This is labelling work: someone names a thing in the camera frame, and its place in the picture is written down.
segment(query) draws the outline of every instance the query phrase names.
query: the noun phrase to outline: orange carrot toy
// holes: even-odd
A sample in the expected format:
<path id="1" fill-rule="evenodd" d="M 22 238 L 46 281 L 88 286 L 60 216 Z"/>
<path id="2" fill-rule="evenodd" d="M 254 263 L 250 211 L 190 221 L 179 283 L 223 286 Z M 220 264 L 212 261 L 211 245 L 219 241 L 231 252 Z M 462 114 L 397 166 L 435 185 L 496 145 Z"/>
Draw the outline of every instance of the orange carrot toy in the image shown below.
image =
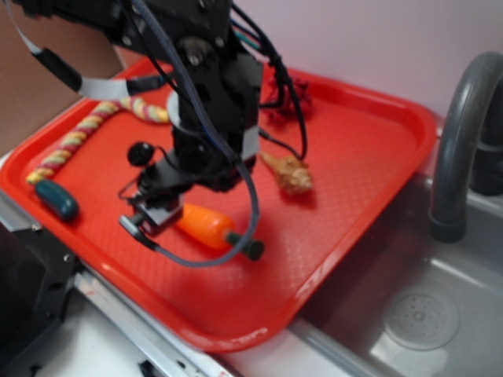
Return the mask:
<path id="1" fill-rule="evenodd" d="M 235 245 L 241 238 L 241 235 L 234 232 L 236 226 L 229 216 L 195 204 L 184 204 L 183 216 L 175 225 L 195 240 L 217 250 Z M 262 241 L 250 240 L 241 253 L 252 261 L 257 261 L 263 251 Z"/>

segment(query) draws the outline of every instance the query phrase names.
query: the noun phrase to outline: ribbon cable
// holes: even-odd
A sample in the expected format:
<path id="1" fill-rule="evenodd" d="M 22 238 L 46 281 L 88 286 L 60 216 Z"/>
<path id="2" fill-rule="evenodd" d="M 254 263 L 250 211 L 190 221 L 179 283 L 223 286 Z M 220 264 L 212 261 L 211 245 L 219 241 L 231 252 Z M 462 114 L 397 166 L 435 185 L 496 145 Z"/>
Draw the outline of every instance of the ribbon cable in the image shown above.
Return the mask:
<path id="1" fill-rule="evenodd" d="M 121 98 L 134 96 L 135 94 L 146 92 L 148 90 L 159 89 L 165 84 L 162 77 L 145 76 L 139 79 L 89 79 L 83 77 L 71 65 L 66 63 L 50 49 L 39 48 L 34 44 L 17 26 L 9 0 L 2 0 L 5 4 L 7 13 L 17 29 L 24 44 L 30 50 L 31 55 L 35 57 L 44 67 L 53 75 L 61 80 L 80 95 L 92 100 L 119 100 Z"/>

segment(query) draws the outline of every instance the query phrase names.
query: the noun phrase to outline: cardboard box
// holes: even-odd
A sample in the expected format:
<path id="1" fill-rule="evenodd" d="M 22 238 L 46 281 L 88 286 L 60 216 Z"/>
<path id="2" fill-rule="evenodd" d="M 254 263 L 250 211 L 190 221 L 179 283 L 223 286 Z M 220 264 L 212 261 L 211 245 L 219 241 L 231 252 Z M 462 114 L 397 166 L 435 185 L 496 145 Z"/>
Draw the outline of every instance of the cardboard box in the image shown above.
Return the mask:
<path id="1" fill-rule="evenodd" d="M 23 33 L 48 47 L 87 77 L 109 78 L 122 70 L 105 36 L 88 27 L 57 19 L 32 20 L 13 5 Z M 28 51 L 0 5 L 0 155 L 79 99 Z"/>

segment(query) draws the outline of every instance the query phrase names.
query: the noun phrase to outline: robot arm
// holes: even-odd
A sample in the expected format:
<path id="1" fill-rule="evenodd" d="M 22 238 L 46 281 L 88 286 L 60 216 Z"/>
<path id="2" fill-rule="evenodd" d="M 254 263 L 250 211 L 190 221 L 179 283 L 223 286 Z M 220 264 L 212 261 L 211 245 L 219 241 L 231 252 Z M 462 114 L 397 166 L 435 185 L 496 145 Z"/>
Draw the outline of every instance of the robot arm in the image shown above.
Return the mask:
<path id="1" fill-rule="evenodd" d="M 115 45 L 140 53 L 144 53 L 146 42 L 156 59 L 171 62 L 152 29 L 129 2 L 14 2 L 22 5 L 28 16 L 56 15 L 85 24 L 102 31 Z M 218 134 L 251 171 L 258 151 L 262 66 L 241 46 L 232 31 L 231 1 L 148 0 L 146 3 L 176 46 Z M 236 162 L 229 160 L 204 132 L 187 88 L 182 85 L 182 77 L 177 71 L 174 76 L 179 83 L 178 93 L 174 92 L 168 101 L 174 122 L 174 148 L 157 163 L 139 163 L 144 164 L 145 169 L 138 177 L 138 194 L 130 200 L 135 215 L 121 219 L 123 225 L 129 222 L 129 229 L 134 225 L 152 236 L 180 217 L 181 194 L 194 184 L 225 192 L 240 181 Z"/>

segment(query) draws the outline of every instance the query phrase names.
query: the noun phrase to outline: sink drain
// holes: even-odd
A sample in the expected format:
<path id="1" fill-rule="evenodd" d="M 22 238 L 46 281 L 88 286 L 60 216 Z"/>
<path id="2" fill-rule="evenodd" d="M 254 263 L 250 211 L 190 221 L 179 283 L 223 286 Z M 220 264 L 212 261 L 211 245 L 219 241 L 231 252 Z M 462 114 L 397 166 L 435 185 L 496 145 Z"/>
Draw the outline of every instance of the sink drain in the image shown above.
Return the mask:
<path id="1" fill-rule="evenodd" d="M 384 328 L 398 344 L 412 350 L 433 350 L 446 345 L 459 327 L 456 306 L 421 288 L 396 294 L 384 307 Z"/>

